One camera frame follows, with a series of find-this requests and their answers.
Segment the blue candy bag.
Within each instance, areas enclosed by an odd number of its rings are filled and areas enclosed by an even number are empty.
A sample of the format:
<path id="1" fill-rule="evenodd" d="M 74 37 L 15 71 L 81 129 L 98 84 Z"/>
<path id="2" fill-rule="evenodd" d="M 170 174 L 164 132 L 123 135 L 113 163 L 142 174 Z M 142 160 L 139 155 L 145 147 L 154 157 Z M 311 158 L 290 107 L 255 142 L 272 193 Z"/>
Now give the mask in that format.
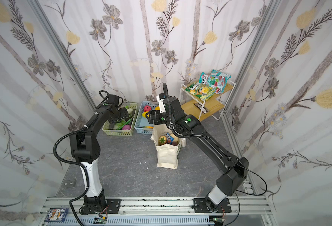
<path id="1" fill-rule="evenodd" d="M 173 138 L 176 137 L 176 136 L 175 136 L 173 133 L 168 132 L 168 133 L 166 134 L 166 137 L 167 137 L 167 143 L 168 143 L 168 144 L 172 144 L 172 140 L 173 140 Z"/>

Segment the cream white round vegetable toy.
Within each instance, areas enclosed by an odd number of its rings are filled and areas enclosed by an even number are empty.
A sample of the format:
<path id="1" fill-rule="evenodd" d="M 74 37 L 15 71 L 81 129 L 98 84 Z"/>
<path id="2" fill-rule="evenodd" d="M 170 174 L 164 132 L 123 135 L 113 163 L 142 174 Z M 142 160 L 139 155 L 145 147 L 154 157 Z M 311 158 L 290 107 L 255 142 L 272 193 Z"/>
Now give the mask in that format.
<path id="1" fill-rule="evenodd" d="M 174 137 L 172 140 L 172 145 L 177 146 L 179 144 L 179 138 L 178 137 Z"/>

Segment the cream canvas tote bag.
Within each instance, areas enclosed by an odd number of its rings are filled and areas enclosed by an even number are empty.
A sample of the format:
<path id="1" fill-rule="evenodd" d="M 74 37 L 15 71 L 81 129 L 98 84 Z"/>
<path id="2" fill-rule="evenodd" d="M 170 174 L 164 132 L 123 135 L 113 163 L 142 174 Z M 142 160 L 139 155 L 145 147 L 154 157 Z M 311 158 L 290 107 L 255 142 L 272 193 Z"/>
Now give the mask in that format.
<path id="1" fill-rule="evenodd" d="M 159 146 L 158 138 L 160 136 L 166 136 L 168 132 L 173 133 L 166 125 L 155 125 L 151 140 L 154 142 L 157 151 L 157 167 L 176 170 L 178 168 L 181 148 L 186 146 L 186 139 L 179 138 L 179 144 L 177 146 L 168 143 Z"/>

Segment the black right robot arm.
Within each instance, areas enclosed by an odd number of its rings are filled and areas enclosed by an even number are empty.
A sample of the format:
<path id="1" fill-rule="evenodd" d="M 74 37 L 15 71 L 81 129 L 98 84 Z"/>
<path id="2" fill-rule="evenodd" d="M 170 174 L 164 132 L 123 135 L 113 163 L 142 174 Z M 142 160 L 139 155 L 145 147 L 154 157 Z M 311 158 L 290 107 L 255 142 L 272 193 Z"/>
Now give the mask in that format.
<path id="1" fill-rule="evenodd" d="M 216 211 L 221 203 L 232 196 L 247 178 L 249 162 L 246 158 L 238 158 L 220 145 L 193 115 L 180 113 L 167 116 L 166 112 L 152 110 L 146 113 L 149 123 L 165 124 L 179 138 L 187 138 L 198 146 L 216 165 L 222 175 L 216 185 L 205 197 L 205 206 L 209 211 Z"/>

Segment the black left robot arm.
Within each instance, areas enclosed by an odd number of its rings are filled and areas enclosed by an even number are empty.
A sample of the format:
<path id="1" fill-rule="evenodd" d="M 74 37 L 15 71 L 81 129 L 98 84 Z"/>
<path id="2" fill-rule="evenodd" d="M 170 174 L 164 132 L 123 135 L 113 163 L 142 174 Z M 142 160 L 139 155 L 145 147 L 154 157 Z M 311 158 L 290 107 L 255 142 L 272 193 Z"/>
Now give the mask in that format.
<path id="1" fill-rule="evenodd" d="M 69 201 L 74 216 L 77 216 L 77 213 L 82 215 L 100 213 L 107 208 L 108 203 L 98 171 L 101 147 L 97 135 L 107 121 L 120 121 L 128 116 L 129 113 L 125 107 L 118 107 L 111 103 L 99 104 L 94 115 L 83 127 L 62 136 L 55 142 L 53 155 L 62 163 L 79 166 L 85 183 L 84 192 Z M 74 161 L 62 158 L 57 152 L 58 145 L 66 138 L 69 138 Z"/>

